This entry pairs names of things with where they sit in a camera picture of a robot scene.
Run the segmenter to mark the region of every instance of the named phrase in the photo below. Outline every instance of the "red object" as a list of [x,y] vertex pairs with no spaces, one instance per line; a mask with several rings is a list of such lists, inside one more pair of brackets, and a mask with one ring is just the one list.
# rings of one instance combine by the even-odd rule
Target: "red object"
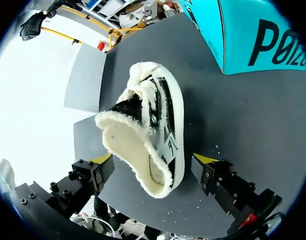
[[103,51],[104,47],[105,47],[105,42],[100,41],[98,43],[97,49],[100,50],[100,51]]
[[168,5],[171,9],[175,9],[173,2],[166,2],[166,5]]
[[248,217],[244,220],[244,222],[240,225],[240,227],[244,227],[248,224],[253,224],[258,220],[258,217],[254,215],[254,213],[250,213]]

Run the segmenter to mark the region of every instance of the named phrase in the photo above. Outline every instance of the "shoe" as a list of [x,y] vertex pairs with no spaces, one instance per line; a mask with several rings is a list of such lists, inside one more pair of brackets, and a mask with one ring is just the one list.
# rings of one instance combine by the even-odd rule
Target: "shoe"
[[131,66],[127,87],[95,117],[102,142],[125,161],[152,197],[165,198],[184,176],[184,103],[173,75],[155,62]]

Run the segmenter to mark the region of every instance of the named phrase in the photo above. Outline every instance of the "shoe eyelet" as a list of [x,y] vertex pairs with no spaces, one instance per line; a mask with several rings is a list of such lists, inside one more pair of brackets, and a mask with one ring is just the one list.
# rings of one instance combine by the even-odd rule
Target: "shoe eyelet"
[[154,124],[158,122],[157,117],[154,114],[152,114],[151,119]]

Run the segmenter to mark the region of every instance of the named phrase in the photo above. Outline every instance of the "teal box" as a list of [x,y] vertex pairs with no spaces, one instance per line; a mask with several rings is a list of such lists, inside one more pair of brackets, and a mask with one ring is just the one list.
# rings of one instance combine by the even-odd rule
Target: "teal box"
[[179,0],[226,75],[306,71],[297,36],[268,0]]

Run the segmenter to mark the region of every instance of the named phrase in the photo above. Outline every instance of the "gray table surface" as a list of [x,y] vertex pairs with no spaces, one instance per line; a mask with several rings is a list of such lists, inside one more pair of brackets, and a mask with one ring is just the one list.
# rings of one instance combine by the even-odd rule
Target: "gray table surface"
[[[306,72],[225,76],[198,30],[179,14],[137,32],[108,53],[101,111],[113,106],[125,89],[130,66],[145,61],[168,68],[182,90],[186,166],[193,152],[225,158],[242,178],[256,183],[256,193],[270,188],[280,195],[277,210],[286,212],[306,177]],[[74,125],[74,138],[77,159],[106,153],[94,117]],[[115,159],[100,198],[146,225],[188,236],[222,237],[234,220],[212,196],[205,196],[189,167],[177,189],[153,199],[131,169]]]

